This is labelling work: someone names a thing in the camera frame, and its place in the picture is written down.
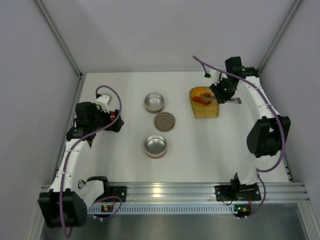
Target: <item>round metal container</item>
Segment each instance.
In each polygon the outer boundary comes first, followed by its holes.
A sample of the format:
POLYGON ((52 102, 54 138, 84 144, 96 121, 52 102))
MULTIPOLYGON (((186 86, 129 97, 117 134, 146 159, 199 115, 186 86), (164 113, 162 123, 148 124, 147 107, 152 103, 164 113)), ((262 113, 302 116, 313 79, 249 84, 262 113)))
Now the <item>round metal container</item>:
POLYGON ((169 132, 174 129, 176 124, 175 117, 168 112, 161 112, 154 118, 154 126, 160 132, 169 132))
POLYGON ((149 93, 144 99, 144 107, 149 113, 160 113, 165 107, 165 99, 160 93, 149 93))
POLYGON ((167 152, 168 145, 164 137, 152 135, 145 140, 144 148, 149 157, 159 159, 167 152))

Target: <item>white wall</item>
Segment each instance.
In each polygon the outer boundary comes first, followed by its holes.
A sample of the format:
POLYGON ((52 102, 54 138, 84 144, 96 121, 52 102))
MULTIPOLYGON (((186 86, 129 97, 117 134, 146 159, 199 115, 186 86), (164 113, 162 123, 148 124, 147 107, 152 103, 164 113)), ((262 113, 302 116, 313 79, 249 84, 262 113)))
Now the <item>white wall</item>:
POLYGON ((0 33, 0 238, 22 240, 78 80, 31 0, 0 1, 0 33))
POLYGON ((83 72, 258 67, 294 0, 43 0, 83 72))
POLYGON ((320 220, 320 1, 304 1, 262 72, 268 97, 291 119, 287 157, 320 220))

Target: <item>brown lid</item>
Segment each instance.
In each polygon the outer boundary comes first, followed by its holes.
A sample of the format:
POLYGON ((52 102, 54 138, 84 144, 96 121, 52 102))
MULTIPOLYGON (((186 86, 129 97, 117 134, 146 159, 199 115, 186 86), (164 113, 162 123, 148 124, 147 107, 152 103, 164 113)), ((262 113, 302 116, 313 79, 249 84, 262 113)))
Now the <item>brown lid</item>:
POLYGON ((154 126, 160 132, 171 131, 176 124, 175 117, 168 112, 161 112, 154 118, 154 126))

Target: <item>gray floor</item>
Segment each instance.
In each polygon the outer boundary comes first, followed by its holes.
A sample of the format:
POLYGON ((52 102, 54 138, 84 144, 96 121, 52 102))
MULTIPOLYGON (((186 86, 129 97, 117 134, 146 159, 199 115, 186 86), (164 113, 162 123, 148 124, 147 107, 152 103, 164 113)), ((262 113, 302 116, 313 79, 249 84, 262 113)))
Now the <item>gray floor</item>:
MULTIPOLYGON (((61 229, 44 228, 43 240, 64 240, 61 229)), ((103 223, 88 219, 72 240, 304 240, 296 205, 267 205, 248 220, 232 215, 119 215, 103 223)))

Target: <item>white tabletop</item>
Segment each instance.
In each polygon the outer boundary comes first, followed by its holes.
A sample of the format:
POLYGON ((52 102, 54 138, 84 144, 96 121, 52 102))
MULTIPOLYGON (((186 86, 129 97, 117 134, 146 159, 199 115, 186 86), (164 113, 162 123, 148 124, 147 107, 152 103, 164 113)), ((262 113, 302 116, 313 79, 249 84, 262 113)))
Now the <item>white tabletop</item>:
MULTIPOLYGON (((229 182, 246 158, 254 158, 246 143, 254 121, 245 102, 220 105, 218 118, 196 119, 189 91, 211 83, 203 72, 88 73, 80 102, 94 102, 100 85, 112 87, 122 100, 124 125, 119 133, 97 134, 83 168, 84 179, 107 176, 110 182, 229 182), (144 107, 145 96, 152 92, 164 96, 163 111, 176 119, 170 132, 158 131, 154 127, 156 115, 144 107), (168 142, 162 158, 153 159, 145 153, 144 141, 151 135, 161 135, 168 142)), ((111 92, 100 89, 99 93, 111 92)), ((113 96, 111 109, 115 108, 119 104, 113 96)), ((258 158, 258 168, 271 167, 278 156, 258 158)), ((283 163, 272 172, 261 173, 261 178, 265 182, 288 182, 283 163)))

